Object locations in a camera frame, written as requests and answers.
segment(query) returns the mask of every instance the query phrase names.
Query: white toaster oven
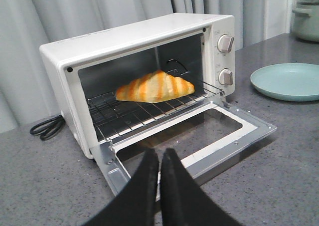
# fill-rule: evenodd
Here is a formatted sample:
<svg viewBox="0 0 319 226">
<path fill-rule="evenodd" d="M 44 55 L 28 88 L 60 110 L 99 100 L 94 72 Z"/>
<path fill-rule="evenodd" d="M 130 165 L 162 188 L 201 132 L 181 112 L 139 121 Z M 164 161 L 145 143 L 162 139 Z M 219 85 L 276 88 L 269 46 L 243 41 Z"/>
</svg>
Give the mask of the white toaster oven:
<svg viewBox="0 0 319 226">
<path fill-rule="evenodd" d="M 40 47 L 61 115 L 115 195 L 145 148 L 176 149 L 201 184 L 275 131 L 225 101 L 235 90 L 233 36 L 231 15 L 174 13 Z M 161 103 L 116 100 L 118 87 L 158 69 L 195 92 Z"/>
</svg>

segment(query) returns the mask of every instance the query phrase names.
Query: gray countertop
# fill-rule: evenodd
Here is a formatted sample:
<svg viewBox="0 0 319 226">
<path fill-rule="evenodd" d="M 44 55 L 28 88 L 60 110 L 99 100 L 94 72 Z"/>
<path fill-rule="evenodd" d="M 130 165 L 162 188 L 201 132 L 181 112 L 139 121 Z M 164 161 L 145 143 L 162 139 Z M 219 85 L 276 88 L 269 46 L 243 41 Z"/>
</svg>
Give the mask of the gray countertop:
<svg viewBox="0 0 319 226">
<path fill-rule="evenodd" d="M 319 101 L 271 99 L 249 79 L 258 68 L 287 62 L 319 64 L 319 44 L 283 34 L 236 52 L 236 90 L 227 101 L 278 129 L 202 186 L 247 226 L 319 225 Z M 81 225 L 112 192 L 67 127 L 42 142 L 29 134 L 33 125 L 0 134 L 0 225 Z"/>
</svg>

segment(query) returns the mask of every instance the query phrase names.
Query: gray curtain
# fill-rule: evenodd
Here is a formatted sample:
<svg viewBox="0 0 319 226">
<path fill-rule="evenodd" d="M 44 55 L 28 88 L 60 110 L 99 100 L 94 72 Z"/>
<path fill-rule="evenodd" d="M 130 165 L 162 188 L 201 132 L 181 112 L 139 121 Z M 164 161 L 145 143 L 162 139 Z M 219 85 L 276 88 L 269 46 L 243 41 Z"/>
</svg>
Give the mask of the gray curtain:
<svg viewBox="0 0 319 226">
<path fill-rule="evenodd" d="M 187 12 L 234 15 L 240 49 L 263 40 L 263 5 L 263 0 L 0 0 L 0 132 L 59 113 L 41 44 Z"/>
</svg>

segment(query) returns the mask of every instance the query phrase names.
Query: plate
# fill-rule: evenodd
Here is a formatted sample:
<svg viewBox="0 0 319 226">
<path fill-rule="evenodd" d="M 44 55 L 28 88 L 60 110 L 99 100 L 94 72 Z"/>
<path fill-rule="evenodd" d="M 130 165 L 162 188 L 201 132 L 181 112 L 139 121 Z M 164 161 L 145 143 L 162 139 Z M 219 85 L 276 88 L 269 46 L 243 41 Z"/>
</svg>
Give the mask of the plate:
<svg viewBox="0 0 319 226">
<path fill-rule="evenodd" d="M 319 99 L 319 65 L 287 63 L 269 65 L 250 76 L 262 94 L 286 101 Z"/>
</svg>

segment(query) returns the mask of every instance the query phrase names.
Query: croissant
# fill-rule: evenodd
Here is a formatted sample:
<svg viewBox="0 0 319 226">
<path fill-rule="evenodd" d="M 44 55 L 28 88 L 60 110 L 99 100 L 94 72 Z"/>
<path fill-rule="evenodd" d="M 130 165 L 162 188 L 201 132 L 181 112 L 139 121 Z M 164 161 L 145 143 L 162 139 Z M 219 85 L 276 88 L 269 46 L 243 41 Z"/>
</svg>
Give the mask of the croissant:
<svg viewBox="0 0 319 226">
<path fill-rule="evenodd" d="M 188 81 L 174 77 L 164 71 L 157 70 L 139 79 L 123 85 L 116 91 L 116 99 L 158 103 L 176 99 L 193 93 L 194 85 Z"/>
</svg>

